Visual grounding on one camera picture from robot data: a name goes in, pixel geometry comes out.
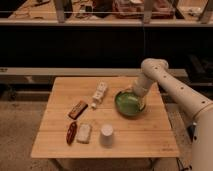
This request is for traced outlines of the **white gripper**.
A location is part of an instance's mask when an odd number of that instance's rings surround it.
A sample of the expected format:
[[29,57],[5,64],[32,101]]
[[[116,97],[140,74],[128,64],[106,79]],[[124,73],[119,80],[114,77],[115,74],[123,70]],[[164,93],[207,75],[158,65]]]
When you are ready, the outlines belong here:
[[150,90],[153,81],[149,79],[145,74],[140,74],[138,78],[133,82],[132,90],[139,96],[144,97]]

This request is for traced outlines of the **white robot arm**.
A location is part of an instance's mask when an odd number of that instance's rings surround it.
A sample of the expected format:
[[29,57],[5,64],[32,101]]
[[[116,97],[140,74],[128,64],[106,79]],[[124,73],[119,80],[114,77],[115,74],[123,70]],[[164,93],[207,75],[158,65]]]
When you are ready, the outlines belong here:
[[197,123],[192,143],[192,171],[213,171],[213,100],[205,97],[168,72],[164,59],[147,58],[132,90],[144,97],[158,83]]

